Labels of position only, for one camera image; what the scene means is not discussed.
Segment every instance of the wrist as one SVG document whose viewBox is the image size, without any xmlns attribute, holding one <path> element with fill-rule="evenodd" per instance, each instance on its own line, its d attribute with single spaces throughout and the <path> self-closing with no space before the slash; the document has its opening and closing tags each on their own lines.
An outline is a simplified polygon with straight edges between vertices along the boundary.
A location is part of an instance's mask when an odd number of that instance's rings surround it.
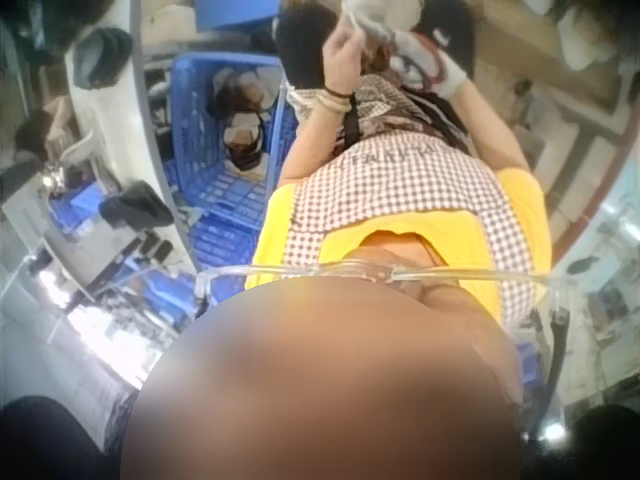
<svg viewBox="0 0 640 480">
<path fill-rule="evenodd" d="M 445 100 L 451 100 L 453 96 L 460 90 L 465 81 L 468 80 L 467 72 L 465 72 L 447 53 L 438 50 L 442 64 L 445 69 L 445 80 L 434 85 L 433 92 Z"/>
<path fill-rule="evenodd" d="M 324 90 L 336 97 L 349 98 L 353 95 L 354 89 L 345 87 L 345 85 L 340 84 L 339 82 L 333 82 L 330 79 L 327 79 L 324 85 Z"/>
</svg>

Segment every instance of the checkered apron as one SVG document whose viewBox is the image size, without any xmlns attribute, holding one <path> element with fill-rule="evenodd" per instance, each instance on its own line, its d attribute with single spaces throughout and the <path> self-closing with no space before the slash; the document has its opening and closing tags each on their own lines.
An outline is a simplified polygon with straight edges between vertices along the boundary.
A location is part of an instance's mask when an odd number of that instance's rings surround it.
<svg viewBox="0 0 640 480">
<path fill-rule="evenodd" d="M 365 139 L 297 185 L 287 265 L 318 262 L 334 230 L 408 212 L 466 210 L 481 222 L 494 267 L 531 273 L 531 254 L 509 199 L 482 162 L 423 133 L 396 131 Z M 534 306 L 535 287 L 500 282 L 503 321 Z"/>
</svg>

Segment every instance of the woman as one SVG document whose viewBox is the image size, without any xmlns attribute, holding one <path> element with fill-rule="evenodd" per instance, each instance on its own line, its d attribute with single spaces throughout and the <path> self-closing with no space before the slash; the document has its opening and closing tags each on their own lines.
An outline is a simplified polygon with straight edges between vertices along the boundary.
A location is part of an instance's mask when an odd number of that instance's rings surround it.
<svg viewBox="0 0 640 480">
<path fill-rule="evenodd" d="M 469 79 L 472 22 L 459 3 L 448 5 L 445 11 L 427 7 L 418 32 L 396 33 L 397 43 L 415 49 L 438 18 L 453 32 L 449 53 L 464 70 L 440 51 L 443 79 L 426 94 L 405 88 L 388 71 L 361 76 L 371 42 L 365 46 L 363 32 L 346 20 L 336 27 L 333 12 L 303 5 L 282 15 L 277 43 L 301 126 L 270 201 L 255 264 L 360 258 L 549 272 L 543 192 L 515 136 Z M 467 154 L 466 130 L 479 159 Z M 247 286 L 273 279 L 261 275 Z M 524 283 L 458 285 L 498 322 L 521 320 L 536 301 L 534 287 Z"/>
</svg>

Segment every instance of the black strap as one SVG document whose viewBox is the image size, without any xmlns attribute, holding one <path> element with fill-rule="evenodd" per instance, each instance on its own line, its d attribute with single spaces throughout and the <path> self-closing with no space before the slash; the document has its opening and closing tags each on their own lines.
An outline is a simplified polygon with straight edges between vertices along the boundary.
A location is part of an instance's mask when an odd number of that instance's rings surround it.
<svg viewBox="0 0 640 480">
<path fill-rule="evenodd" d="M 351 95 L 351 111 L 344 116 L 344 149 L 353 147 L 360 141 L 360 122 L 356 96 Z"/>
</svg>

